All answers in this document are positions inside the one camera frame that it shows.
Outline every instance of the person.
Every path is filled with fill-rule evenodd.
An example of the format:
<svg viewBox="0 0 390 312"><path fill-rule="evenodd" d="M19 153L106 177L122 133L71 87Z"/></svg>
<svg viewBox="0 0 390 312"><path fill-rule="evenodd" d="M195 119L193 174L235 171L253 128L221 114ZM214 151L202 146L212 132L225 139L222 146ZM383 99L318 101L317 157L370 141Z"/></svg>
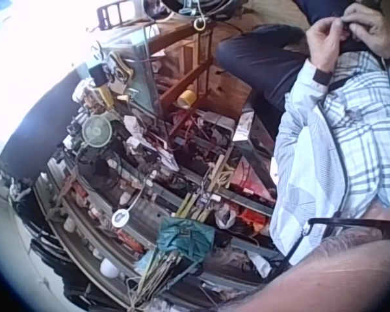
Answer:
<svg viewBox="0 0 390 312"><path fill-rule="evenodd" d="M390 209L372 216L390 220ZM390 311L390 239L375 228L351 227L269 284L201 311Z"/></svg>
<svg viewBox="0 0 390 312"><path fill-rule="evenodd" d="M390 207L390 25L377 10L350 0L295 2L311 24L310 57L283 49L305 36L286 25L258 27L216 52L223 69L284 112L270 223L284 255L310 218L361 218ZM329 234L315 226L291 264Z"/></svg>

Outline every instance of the white checkered shirt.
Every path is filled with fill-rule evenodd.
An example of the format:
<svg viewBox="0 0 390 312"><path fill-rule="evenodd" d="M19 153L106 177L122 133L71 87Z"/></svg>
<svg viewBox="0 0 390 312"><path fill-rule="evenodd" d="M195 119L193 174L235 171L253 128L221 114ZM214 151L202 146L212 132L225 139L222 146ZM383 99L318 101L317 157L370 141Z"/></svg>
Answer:
<svg viewBox="0 0 390 312"><path fill-rule="evenodd" d="M390 206L390 84L369 52L341 56L332 82L347 77L323 109L349 179L342 217L358 218L376 196Z"/></svg>
<svg viewBox="0 0 390 312"><path fill-rule="evenodd" d="M330 85L313 78L308 60L286 96L276 139L278 200L270 223L274 244L287 254L313 217L359 218L370 203L390 206L390 83L368 52L342 54ZM320 244L316 225L291 258L299 262Z"/></svg>

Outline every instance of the green cloth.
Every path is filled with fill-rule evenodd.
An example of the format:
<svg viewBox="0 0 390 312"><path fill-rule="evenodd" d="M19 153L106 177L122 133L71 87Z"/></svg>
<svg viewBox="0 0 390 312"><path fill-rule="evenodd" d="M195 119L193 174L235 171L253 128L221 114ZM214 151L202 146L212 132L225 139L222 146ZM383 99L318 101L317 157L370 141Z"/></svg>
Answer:
<svg viewBox="0 0 390 312"><path fill-rule="evenodd" d="M177 250L194 262L202 262L214 244L215 229L191 219L165 217L157 237L162 252Z"/></svg>

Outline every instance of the wall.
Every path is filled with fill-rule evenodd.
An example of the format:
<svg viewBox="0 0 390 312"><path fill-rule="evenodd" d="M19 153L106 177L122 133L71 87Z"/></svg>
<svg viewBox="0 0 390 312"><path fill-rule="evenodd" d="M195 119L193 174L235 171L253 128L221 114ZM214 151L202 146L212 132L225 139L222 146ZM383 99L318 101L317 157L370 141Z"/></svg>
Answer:
<svg viewBox="0 0 390 312"><path fill-rule="evenodd" d="M30 238L19 218L3 199L0 186L0 271L14 291L37 311L81 312L63 296L62 279L40 258L27 254Z"/></svg>

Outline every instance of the dark trousers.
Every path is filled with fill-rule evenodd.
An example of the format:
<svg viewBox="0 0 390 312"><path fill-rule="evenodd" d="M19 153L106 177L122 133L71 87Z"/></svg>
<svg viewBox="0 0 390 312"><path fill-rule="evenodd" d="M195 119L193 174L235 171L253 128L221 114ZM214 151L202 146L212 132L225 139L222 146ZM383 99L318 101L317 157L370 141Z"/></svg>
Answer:
<svg viewBox="0 0 390 312"><path fill-rule="evenodd" d="M353 0L294 0L309 24L330 16L342 16ZM284 50L305 33L287 25L263 25L220 43L216 59L223 69L262 93L269 103L284 111L285 93L292 88L307 55ZM341 53L367 51L362 42L341 43Z"/></svg>

